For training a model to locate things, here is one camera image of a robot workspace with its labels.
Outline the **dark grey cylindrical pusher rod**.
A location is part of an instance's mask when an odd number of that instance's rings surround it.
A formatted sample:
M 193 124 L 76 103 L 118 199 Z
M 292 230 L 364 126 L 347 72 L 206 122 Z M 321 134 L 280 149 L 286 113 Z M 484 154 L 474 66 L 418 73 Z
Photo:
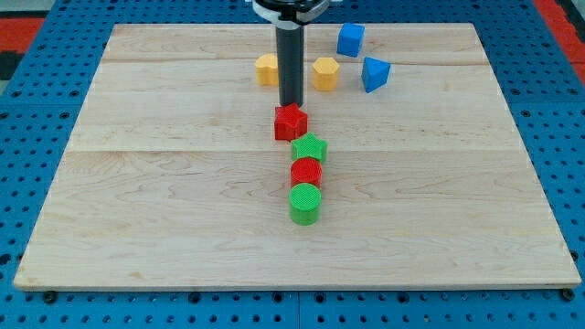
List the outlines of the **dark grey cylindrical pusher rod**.
M 303 105 L 304 29 L 276 28 L 279 100 L 281 106 Z

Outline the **black silver robot wrist flange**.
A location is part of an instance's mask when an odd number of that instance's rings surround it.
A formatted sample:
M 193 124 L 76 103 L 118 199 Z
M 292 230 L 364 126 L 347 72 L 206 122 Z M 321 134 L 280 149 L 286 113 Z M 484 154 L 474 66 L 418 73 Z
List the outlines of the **black silver robot wrist flange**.
M 330 6 L 329 0 L 252 0 L 254 12 L 274 25 L 308 25 Z

